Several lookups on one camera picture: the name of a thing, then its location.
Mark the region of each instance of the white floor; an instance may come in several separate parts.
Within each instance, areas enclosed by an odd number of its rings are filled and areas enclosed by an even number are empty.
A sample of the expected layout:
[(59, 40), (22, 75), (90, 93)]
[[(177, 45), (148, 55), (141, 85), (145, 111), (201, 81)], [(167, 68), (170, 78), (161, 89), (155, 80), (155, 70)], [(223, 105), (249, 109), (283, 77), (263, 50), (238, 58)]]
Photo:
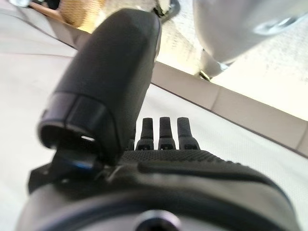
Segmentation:
[[(163, 25), (158, 61), (190, 74), (198, 71), (201, 45), (193, 26), (193, 0)], [(151, 10), (154, 0), (106, 0), (100, 20), (118, 9)], [(308, 120), (308, 19), (239, 59), (212, 82)]]

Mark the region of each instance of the white surface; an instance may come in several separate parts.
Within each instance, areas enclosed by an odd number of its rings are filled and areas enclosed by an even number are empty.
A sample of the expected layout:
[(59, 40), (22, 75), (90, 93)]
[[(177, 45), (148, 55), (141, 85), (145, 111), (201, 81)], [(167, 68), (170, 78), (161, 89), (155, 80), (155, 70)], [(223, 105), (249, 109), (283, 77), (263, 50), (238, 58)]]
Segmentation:
[[(37, 140), (36, 123), (48, 95), (70, 62), (69, 56), (75, 51), (31, 28), (26, 30), (27, 25), (15, 19), (6, 18), (5, 23), (2, 19), (0, 227), (11, 231), (27, 200), (29, 171), (52, 157), (53, 152), (41, 147)], [(171, 117), (175, 137), (176, 118), (189, 117), (193, 135), (202, 149), (271, 177), (289, 195), (301, 227), (308, 231), (307, 159), (155, 86), (147, 92), (137, 121), (137, 137), (144, 117), (154, 118), (154, 135), (158, 137), (161, 116)]]

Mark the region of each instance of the round hole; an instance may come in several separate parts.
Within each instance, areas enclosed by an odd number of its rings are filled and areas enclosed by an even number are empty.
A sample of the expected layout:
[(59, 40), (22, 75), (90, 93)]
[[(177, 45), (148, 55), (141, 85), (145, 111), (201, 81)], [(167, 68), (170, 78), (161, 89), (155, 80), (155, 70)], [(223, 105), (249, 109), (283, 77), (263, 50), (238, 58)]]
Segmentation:
[(137, 218), (135, 231), (180, 231), (180, 219), (164, 210), (149, 210)]

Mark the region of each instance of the wicker basket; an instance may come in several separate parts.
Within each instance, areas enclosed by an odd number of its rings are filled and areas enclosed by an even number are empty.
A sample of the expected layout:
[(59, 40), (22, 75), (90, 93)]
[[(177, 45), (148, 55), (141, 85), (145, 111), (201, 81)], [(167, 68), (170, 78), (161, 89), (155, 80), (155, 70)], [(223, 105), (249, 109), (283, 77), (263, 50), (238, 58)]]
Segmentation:
[(73, 27), (92, 33), (104, 0), (61, 0), (62, 18)]

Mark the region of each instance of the black device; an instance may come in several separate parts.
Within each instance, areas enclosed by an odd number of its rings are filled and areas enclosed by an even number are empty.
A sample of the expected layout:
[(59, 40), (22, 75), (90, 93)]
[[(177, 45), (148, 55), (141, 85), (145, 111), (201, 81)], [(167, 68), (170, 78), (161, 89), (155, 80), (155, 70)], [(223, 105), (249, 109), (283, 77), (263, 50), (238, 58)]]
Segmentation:
[(159, 50), (152, 14), (120, 10), (73, 59), (38, 125), (51, 163), (31, 171), (17, 231), (299, 231), (269, 178), (200, 150), (187, 118), (136, 120)]

